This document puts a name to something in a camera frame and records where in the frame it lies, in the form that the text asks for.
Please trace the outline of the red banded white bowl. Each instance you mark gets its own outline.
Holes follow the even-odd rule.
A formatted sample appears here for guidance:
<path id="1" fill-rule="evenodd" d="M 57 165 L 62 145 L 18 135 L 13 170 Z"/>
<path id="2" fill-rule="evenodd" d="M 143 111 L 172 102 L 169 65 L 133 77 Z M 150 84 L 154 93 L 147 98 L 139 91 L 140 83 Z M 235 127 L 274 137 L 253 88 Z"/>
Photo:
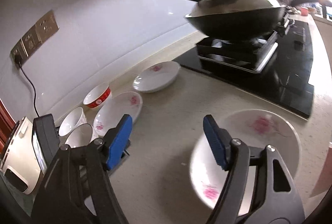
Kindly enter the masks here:
<path id="1" fill-rule="evenodd" d="M 83 105 L 89 109 L 96 109 L 102 107 L 111 98 L 112 92 L 109 83 L 101 83 L 88 92 L 83 100 Z"/>

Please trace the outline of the black glass gas stove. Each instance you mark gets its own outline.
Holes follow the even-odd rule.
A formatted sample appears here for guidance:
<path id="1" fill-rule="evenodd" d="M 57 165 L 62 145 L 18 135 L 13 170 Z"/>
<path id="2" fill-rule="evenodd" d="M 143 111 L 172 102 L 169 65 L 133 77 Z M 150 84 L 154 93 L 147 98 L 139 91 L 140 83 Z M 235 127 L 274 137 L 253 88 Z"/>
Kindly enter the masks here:
<path id="1" fill-rule="evenodd" d="M 314 61 L 309 24 L 291 19 L 288 33 L 276 38 L 277 48 L 260 73 L 199 58 L 193 47 L 174 59 L 182 67 L 221 80 L 308 119 L 314 104 L 310 75 Z"/>

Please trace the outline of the steel wok lid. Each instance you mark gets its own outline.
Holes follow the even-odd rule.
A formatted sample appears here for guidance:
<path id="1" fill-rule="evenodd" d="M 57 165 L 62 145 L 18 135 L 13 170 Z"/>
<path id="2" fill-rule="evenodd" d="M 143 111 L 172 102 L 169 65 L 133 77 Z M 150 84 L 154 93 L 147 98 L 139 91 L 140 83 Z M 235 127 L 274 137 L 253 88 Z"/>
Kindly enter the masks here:
<path id="1" fill-rule="evenodd" d="M 229 14 L 236 12 L 276 9 L 283 5 L 277 0 L 188 0 L 196 2 L 191 12 L 192 17 L 212 14 Z"/>

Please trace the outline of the white box appliance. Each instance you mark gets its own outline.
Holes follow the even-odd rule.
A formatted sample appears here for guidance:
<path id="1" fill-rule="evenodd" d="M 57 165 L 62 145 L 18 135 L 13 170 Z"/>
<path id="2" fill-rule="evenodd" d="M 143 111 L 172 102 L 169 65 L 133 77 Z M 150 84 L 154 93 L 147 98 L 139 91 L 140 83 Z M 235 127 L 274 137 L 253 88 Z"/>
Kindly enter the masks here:
<path id="1" fill-rule="evenodd" d="M 19 192 L 31 194 L 41 175 L 32 146 L 33 124 L 24 117 L 18 121 L 1 153 L 1 173 Z"/>

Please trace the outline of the large white floral plate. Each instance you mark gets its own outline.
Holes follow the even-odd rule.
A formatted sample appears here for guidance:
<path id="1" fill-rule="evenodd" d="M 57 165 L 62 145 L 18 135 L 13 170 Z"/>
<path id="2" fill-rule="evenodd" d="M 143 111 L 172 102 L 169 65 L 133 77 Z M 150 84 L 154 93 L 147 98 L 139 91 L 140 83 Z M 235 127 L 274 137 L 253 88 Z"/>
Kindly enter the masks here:
<path id="1" fill-rule="evenodd" d="M 290 175 L 295 177 L 302 149 L 296 130 L 286 119 L 271 111 L 249 109 L 230 114 L 217 124 L 247 146 L 262 149 L 267 145 L 275 147 Z M 216 206 L 227 175 L 217 164 L 206 135 L 201 135 L 191 155 L 190 179 L 197 196 L 208 208 Z"/>

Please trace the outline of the black wok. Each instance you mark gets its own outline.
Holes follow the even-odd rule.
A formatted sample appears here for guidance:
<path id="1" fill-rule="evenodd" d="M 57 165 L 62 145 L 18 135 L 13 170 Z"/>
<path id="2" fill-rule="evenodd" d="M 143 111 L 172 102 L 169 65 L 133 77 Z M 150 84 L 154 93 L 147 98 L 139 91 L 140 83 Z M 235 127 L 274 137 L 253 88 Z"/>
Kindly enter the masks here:
<path id="1" fill-rule="evenodd" d="M 331 1 L 328 0 L 292 0 L 290 7 L 318 2 L 331 6 Z M 226 41 L 246 41 L 273 31 L 284 17 L 286 7 L 199 17 L 192 17 L 190 13 L 185 19 L 208 37 Z"/>

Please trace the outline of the white bowl front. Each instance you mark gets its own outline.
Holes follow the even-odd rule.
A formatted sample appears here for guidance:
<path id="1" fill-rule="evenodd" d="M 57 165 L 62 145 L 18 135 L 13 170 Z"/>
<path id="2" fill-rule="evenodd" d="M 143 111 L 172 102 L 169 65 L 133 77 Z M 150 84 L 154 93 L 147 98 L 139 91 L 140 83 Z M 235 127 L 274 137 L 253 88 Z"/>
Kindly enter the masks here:
<path id="1" fill-rule="evenodd" d="M 75 128 L 68 136 L 65 144 L 71 148 L 87 146 L 93 140 L 99 138 L 95 129 L 88 123 L 84 123 Z"/>

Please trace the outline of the medium white floral plate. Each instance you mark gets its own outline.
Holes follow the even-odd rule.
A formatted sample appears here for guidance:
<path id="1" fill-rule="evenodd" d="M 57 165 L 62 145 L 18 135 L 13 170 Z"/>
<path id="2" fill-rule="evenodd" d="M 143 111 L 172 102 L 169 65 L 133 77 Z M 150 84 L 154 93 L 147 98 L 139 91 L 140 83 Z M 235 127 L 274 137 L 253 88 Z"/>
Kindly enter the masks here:
<path id="1" fill-rule="evenodd" d="M 96 114 L 93 127 L 96 133 L 103 137 L 107 131 L 117 126 L 124 114 L 136 122 L 143 106 L 143 99 L 137 92 L 123 92 L 108 101 Z"/>

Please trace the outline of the gold wall socket panel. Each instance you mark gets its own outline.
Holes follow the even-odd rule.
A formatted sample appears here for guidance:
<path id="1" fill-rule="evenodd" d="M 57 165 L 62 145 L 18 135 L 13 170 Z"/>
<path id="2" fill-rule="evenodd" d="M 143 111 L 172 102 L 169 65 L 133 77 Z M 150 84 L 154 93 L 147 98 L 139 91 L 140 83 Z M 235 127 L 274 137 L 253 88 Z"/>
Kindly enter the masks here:
<path id="1" fill-rule="evenodd" d="M 15 44 L 11 50 L 11 57 L 14 64 L 25 64 L 25 62 L 33 55 L 42 44 L 51 36 L 57 33 L 59 27 L 57 25 L 53 10 L 43 15 Z"/>

